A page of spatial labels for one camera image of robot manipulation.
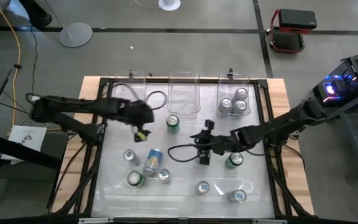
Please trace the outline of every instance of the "white floor lamp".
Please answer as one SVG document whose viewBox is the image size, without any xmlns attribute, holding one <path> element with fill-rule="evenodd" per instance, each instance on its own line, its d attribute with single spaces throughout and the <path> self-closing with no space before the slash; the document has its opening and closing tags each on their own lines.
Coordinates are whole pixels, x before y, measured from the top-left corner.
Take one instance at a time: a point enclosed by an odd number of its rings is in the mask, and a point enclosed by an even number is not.
<svg viewBox="0 0 358 224">
<path fill-rule="evenodd" d="M 62 22 L 60 22 L 59 18 L 50 7 L 49 2 L 45 0 L 45 3 L 63 28 L 59 34 L 60 43 L 66 47 L 81 47 L 91 40 L 93 31 L 88 24 L 83 22 L 75 22 L 65 26 Z"/>
<path fill-rule="evenodd" d="M 180 7 L 180 0 L 158 0 L 158 6 L 165 11 L 174 11 Z"/>
</svg>

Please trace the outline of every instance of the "lamp base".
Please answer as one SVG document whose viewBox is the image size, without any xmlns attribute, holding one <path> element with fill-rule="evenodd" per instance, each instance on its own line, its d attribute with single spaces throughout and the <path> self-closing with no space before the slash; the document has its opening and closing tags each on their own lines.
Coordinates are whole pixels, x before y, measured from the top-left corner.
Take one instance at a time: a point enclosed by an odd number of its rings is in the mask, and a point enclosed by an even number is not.
<svg viewBox="0 0 358 224">
<path fill-rule="evenodd" d="M 158 0 L 158 6 L 165 11 L 174 11 L 180 7 L 180 0 L 177 0 L 173 4 L 165 4 L 164 0 Z"/>
<path fill-rule="evenodd" d="M 62 29 L 59 40 L 66 47 L 81 47 L 91 40 L 92 35 L 92 28 L 88 24 L 76 22 Z"/>
</svg>

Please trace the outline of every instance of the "red device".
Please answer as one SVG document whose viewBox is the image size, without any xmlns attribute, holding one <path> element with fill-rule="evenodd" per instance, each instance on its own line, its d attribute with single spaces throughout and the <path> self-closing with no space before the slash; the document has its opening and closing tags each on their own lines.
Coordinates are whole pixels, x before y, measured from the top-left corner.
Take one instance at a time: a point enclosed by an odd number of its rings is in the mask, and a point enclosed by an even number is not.
<svg viewBox="0 0 358 224">
<path fill-rule="evenodd" d="M 277 16 L 279 26 L 275 27 Z M 271 34 L 269 47 L 278 52 L 301 52 L 305 48 L 302 34 L 309 34 L 316 27 L 316 17 L 312 11 L 276 9 L 270 21 L 270 29 L 266 30 L 266 34 Z"/>
</svg>

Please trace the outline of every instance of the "can lid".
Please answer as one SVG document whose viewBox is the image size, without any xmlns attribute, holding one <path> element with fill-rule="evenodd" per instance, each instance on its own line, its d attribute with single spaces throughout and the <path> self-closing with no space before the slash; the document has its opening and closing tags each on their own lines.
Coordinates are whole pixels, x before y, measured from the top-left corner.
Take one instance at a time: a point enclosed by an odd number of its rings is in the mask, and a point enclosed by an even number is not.
<svg viewBox="0 0 358 224">
<path fill-rule="evenodd" d="M 169 126 L 175 126 L 179 123 L 179 118 L 175 115 L 171 115 L 167 118 L 167 124 Z"/>
<path fill-rule="evenodd" d="M 236 107 L 239 110 L 245 110 L 245 109 L 247 109 L 247 103 L 244 100 L 237 100 Z"/>
<path fill-rule="evenodd" d="M 244 158 L 242 156 L 241 153 L 238 152 L 233 152 L 232 154 L 230 154 L 230 161 L 235 165 L 235 166 L 239 166 L 242 164 L 242 162 L 244 161 Z"/>
<path fill-rule="evenodd" d="M 158 172 L 158 177 L 160 180 L 167 180 L 169 179 L 169 171 L 167 169 L 160 169 L 160 171 Z"/>
<path fill-rule="evenodd" d="M 233 197 L 236 202 L 242 203 L 247 199 L 247 194 L 243 190 L 236 190 Z"/>
<path fill-rule="evenodd" d="M 134 157 L 135 157 L 135 152 L 133 150 L 131 150 L 131 149 L 125 150 L 124 159 L 126 161 L 131 161 L 131 160 L 133 160 Z"/>
<path fill-rule="evenodd" d="M 232 106 L 232 102 L 229 98 L 225 98 L 222 100 L 222 106 L 225 108 L 230 108 Z"/>
<path fill-rule="evenodd" d="M 208 193 L 209 183 L 207 181 L 201 181 L 200 183 L 198 183 L 197 190 L 202 194 Z"/>
<path fill-rule="evenodd" d="M 245 88 L 240 88 L 237 90 L 237 94 L 241 97 L 246 97 L 248 95 L 248 91 Z"/>
<path fill-rule="evenodd" d="M 128 183 L 131 184 L 132 186 L 136 186 L 139 184 L 140 182 L 140 174 L 139 172 L 137 172 L 136 170 L 133 170 L 132 172 L 130 172 L 128 174 Z"/>
</svg>

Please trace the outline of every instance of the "yellow cable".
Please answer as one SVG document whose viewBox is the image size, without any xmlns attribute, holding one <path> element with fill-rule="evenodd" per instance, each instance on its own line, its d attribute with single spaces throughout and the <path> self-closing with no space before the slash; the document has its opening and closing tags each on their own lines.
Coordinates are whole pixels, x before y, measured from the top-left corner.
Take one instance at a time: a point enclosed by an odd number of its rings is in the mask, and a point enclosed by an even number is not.
<svg viewBox="0 0 358 224">
<path fill-rule="evenodd" d="M 15 37 L 16 39 L 16 43 L 17 43 L 17 50 L 18 50 L 18 56 L 17 56 L 17 65 L 20 65 L 20 58 L 21 58 L 21 51 L 20 51 L 20 43 L 19 43 L 19 39 L 17 38 L 17 35 L 16 35 L 16 32 L 15 30 L 13 29 L 11 23 L 9 22 L 9 20 L 6 18 L 5 14 L 3 13 L 3 11 L 0 9 L 0 13 L 1 15 L 3 16 L 3 18 L 5 19 L 6 23 L 8 24 L 8 26 L 11 28 L 12 32 L 13 32 L 13 36 Z M 16 89 L 15 89 L 15 86 L 16 86 L 16 76 L 17 76 L 17 73 L 19 73 L 19 69 L 16 68 L 15 69 L 15 75 L 13 76 L 13 115 L 12 115 L 12 127 L 11 129 L 13 128 L 13 126 L 15 125 L 15 120 L 16 120 Z"/>
</svg>

